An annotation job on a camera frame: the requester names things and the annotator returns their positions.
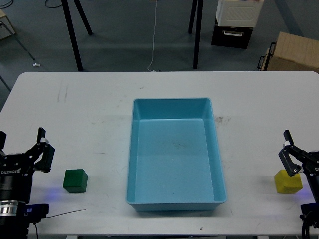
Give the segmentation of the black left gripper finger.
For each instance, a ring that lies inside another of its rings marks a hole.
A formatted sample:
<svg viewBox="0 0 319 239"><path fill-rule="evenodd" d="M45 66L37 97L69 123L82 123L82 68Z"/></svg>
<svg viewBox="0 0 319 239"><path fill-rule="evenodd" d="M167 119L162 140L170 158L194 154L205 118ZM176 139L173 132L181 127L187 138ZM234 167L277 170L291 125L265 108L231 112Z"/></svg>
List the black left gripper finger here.
<svg viewBox="0 0 319 239"><path fill-rule="evenodd" d="M49 173L55 153L55 149L45 138L46 131L39 127L36 144L25 155L33 171Z"/></svg>
<svg viewBox="0 0 319 239"><path fill-rule="evenodd" d="M3 131L0 131L0 156L1 157L5 156L5 153L3 152L5 140L6 140L6 134Z"/></svg>

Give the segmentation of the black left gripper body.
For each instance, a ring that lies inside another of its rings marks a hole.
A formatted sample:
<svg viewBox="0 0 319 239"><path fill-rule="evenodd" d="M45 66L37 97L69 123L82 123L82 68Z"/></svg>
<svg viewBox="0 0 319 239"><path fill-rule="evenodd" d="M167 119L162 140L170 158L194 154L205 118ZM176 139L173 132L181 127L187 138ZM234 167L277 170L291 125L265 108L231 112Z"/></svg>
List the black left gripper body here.
<svg viewBox="0 0 319 239"><path fill-rule="evenodd" d="M25 153L0 154L0 199L29 202L32 176L32 157Z"/></svg>

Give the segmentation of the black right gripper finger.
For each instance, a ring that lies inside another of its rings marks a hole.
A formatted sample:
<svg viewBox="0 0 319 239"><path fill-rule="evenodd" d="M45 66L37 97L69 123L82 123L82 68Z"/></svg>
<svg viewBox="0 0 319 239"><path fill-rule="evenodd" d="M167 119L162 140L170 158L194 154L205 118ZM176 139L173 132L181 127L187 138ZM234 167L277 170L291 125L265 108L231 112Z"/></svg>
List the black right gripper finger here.
<svg viewBox="0 0 319 239"><path fill-rule="evenodd" d="M296 174L300 173L303 167L293 163L291 156L293 156L301 163L304 163L306 161L306 156L308 154L304 150L301 150L300 148L294 145L294 141L288 129L284 131L283 135L285 138L285 142L283 144L283 148L279 152L279 158L287 174L290 177L293 177Z"/></svg>

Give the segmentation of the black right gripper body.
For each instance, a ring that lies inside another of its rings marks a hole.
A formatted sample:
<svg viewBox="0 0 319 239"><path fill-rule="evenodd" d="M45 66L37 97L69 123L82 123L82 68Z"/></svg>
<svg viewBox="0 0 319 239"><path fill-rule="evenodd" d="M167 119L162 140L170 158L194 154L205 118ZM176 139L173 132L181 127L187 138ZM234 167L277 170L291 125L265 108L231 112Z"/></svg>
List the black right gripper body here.
<svg viewBox="0 0 319 239"><path fill-rule="evenodd" d="M303 152L303 170L307 179L319 175L319 152Z"/></svg>

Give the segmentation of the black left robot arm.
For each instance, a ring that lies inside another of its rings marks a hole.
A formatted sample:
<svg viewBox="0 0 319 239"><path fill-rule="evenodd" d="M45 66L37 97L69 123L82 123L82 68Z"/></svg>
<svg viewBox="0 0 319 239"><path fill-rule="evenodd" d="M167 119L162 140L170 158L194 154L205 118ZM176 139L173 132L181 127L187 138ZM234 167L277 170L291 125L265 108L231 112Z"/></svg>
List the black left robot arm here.
<svg viewBox="0 0 319 239"><path fill-rule="evenodd" d="M0 133L0 237L26 239L30 224L37 224L49 212L48 204L30 204L33 174L49 173L55 149L38 129L36 144L25 153L3 152L6 134Z"/></svg>

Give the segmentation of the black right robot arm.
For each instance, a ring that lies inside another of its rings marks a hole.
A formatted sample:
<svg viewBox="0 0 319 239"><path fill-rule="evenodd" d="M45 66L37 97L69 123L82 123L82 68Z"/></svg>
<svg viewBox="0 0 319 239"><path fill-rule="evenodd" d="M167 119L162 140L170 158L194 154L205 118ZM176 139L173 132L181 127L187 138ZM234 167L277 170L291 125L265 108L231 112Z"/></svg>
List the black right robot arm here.
<svg viewBox="0 0 319 239"><path fill-rule="evenodd" d="M302 238L309 239L310 228L319 227L319 152L306 152L295 146L288 129L283 136L285 142L279 152L279 158L284 169L290 177L304 173L314 198L314 202L301 205Z"/></svg>

